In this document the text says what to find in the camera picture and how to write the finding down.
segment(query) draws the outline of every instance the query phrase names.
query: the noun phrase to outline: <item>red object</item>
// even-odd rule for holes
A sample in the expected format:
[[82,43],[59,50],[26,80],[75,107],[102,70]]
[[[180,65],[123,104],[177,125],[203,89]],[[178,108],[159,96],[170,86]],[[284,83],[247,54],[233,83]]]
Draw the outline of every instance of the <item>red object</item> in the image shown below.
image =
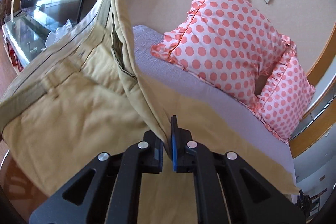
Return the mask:
[[12,66],[15,67],[16,66],[16,57],[15,57],[14,49],[11,46],[10,43],[7,43],[7,46],[8,46],[8,53],[9,53],[10,60],[12,62]]
[[23,66],[20,63],[20,60],[17,58],[17,55],[15,54],[15,61],[17,64],[17,69],[19,70],[19,72],[21,72],[23,70]]

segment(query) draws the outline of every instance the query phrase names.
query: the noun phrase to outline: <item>glass table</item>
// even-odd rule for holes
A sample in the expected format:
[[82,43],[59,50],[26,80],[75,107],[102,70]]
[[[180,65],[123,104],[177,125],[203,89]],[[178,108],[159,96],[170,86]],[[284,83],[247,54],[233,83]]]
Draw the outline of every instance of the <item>glass table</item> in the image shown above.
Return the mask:
[[44,50],[45,40],[50,32],[26,13],[21,13],[4,24],[2,30],[13,65],[12,50],[22,68]]

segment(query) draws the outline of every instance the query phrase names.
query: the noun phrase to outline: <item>bed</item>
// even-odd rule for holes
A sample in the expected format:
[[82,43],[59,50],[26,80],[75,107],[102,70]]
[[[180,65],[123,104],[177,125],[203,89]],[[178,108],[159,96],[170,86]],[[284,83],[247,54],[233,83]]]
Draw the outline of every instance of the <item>bed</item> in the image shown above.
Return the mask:
[[288,145],[277,140],[246,107],[226,93],[153,57],[150,48],[163,40],[162,34],[144,25],[133,27],[133,32],[135,61],[142,73],[183,95],[209,104],[235,132],[293,174],[296,184],[293,158]]

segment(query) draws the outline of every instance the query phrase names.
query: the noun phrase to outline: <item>polka dot pillowcase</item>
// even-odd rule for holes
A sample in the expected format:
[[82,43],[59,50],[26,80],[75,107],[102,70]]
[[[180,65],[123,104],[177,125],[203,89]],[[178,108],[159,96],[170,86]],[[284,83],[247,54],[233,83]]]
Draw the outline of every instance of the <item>polka dot pillowcase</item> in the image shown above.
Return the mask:
[[248,0],[194,0],[187,20],[152,46],[179,66],[258,112],[255,79],[272,72],[286,49],[281,35]]
[[290,46],[258,96],[266,128],[286,143],[315,92],[296,57],[294,42],[289,40],[289,43]]

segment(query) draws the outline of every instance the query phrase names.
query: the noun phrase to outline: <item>metal screw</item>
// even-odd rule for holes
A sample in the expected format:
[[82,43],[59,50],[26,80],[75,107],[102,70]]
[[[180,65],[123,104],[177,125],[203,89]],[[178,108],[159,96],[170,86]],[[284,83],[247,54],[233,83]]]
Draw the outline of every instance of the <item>metal screw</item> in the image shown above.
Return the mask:
[[107,160],[108,158],[110,157],[110,155],[109,154],[107,154],[107,153],[100,153],[99,155],[98,155],[98,160],[100,160],[100,161],[104,161],[104,160]]
[[147,143],[147,142],[139,142],[138,143],[138,147],[140,148],[140,149],[145,149],[145,148],[147,148],[149,146],[149,144]]
[[197,142],[189,141],[189,142],[187,142],[187,147],[195,148],[195,147],[197,147]]
[[229,160],[235,160],[238,157],[237,154],[234,152],[229,152],[226,154],[226,156]]

